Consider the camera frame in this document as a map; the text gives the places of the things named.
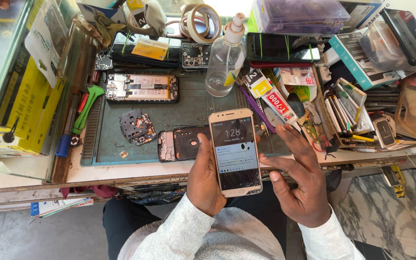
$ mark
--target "marble floor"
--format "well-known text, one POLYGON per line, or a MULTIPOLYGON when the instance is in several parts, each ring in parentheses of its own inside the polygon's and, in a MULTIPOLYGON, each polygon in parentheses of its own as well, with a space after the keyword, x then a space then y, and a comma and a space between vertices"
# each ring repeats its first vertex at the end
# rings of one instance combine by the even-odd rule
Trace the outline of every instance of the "marble floor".
POLYGON ((350 239, 386 248, 394 259, 416 259, 416 170, 402 171, 406 198, 382 174, 354 178, 335 213, 350 239))

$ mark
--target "red label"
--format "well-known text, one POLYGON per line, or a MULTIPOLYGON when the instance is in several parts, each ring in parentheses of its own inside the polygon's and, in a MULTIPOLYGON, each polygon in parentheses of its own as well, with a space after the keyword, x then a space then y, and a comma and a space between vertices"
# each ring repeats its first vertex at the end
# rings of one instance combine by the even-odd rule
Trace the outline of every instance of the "red label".
POLYGON ((274 106, 274 108, 279 112, 280 115, 283 115, 287 112, 288 106, 282 101, 282 99, 278 96, 276 92, 273 92, 267 96, 269 102, 274 106))

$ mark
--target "tape roll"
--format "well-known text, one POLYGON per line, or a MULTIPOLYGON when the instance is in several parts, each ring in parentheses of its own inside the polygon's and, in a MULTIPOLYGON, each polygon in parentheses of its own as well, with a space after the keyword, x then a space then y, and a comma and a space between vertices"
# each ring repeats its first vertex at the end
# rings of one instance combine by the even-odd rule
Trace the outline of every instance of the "tape roll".
MULTIPOLYGON (((184 9, 182 9, 182 13, 181 13, 181 21, 179 22, 179 30, 181 31, 181 34, 184 35, 186 38, 191 38, 189 31, 187 30, 187 18, 184 18, 184 15, 190 11, 192 11, 198 4, 196 3, 191 3, 188 4, 186 6, 184 6, 184 9)), ((198 19, 200 21, 205 22, 205 26, 206 29, 204 32, 200 33, 200 35, 205 38, 206 36, 209 35, 209 31, 210 31, 210 26, 209 26, 209 19, 208 19, 208 15, 207 14, 202 14, 203 16, 203 20, 202 19, 198 19)))
POLYGON ((220 35, 222 31, 221 19, 218 13, 209 5, 199 4, 194 9, 188 12, 187 18, 187 30, 190 37, 199 44, 212 44, 220 35), (202 15, 208 15, 211 18, 214 25, 214 36, 211 39, 206 39, 195 28, 195 13, 199 12, 202 15))

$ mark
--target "man's left hand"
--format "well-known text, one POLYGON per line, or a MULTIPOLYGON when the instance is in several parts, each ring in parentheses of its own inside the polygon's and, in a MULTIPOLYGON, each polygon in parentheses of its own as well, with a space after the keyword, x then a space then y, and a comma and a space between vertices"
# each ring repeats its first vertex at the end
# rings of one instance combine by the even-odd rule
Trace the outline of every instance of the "man's left hand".
POLYGON ((212 143, 204 134, 197 135, 199 147, 197 158, 188 174, 187 198, 208 216, 218 214, 226 205, 226 198, 216 178, 216 161, 212 143))

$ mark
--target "notification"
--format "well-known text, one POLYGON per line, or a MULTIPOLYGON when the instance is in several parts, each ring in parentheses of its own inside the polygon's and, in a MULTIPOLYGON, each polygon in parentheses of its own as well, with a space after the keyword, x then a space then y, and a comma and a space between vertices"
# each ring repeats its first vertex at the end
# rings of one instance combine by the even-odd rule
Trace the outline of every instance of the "notification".
POLYGON ((258 168, 253 142, 229 144, 215 149, 220 174, 258 168))

